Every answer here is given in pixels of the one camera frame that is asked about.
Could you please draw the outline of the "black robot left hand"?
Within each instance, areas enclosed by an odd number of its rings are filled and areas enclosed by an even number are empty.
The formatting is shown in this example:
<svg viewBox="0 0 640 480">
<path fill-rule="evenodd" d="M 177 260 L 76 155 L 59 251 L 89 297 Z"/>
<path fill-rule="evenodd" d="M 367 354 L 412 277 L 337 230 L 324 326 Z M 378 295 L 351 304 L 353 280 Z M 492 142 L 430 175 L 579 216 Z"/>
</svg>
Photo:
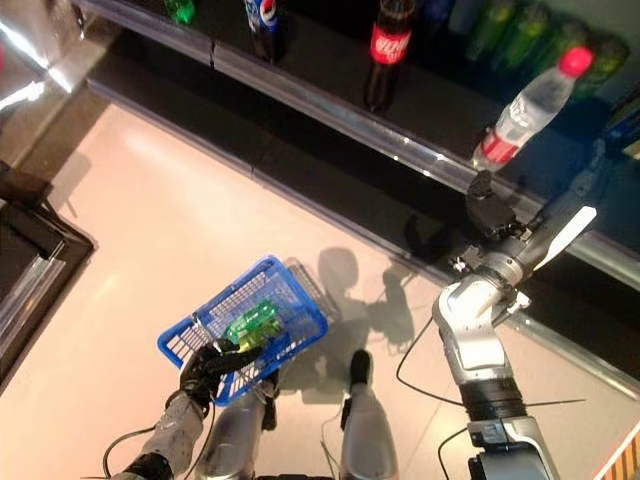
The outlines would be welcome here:
<svg viewBox="0 0 640 480">
<path fill-rule="evenodd" d="M 206 410 L 223 376 L 248 366 L 259 358 L 261 346 L 242 351 L 231 340 L 220 338 L 195 351 L 180 374 L 180 391 Z"/>
</svg>

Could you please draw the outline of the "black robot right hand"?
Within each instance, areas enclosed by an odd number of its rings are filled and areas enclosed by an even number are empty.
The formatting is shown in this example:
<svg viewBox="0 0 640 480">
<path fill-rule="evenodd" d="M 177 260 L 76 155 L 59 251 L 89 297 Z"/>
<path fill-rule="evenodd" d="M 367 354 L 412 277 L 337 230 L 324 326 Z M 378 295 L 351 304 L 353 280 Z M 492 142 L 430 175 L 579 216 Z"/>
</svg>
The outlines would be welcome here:
<svg viewBox="0 0 640 480">
<path fill-rule="evenodd" d="M 527 224 L 519 221 L 514 210 L 494 192 L 492 174 L 483 170 L 467 190 L 467 214 L 485 237 L 507 248 L 508 255 L 522 266 L 523 275 L 528 276 L 566 249 L 595 219 L 598 196 L 609 169 L 607 144 L 598 138 L 587 166 Z"/>
</svg>

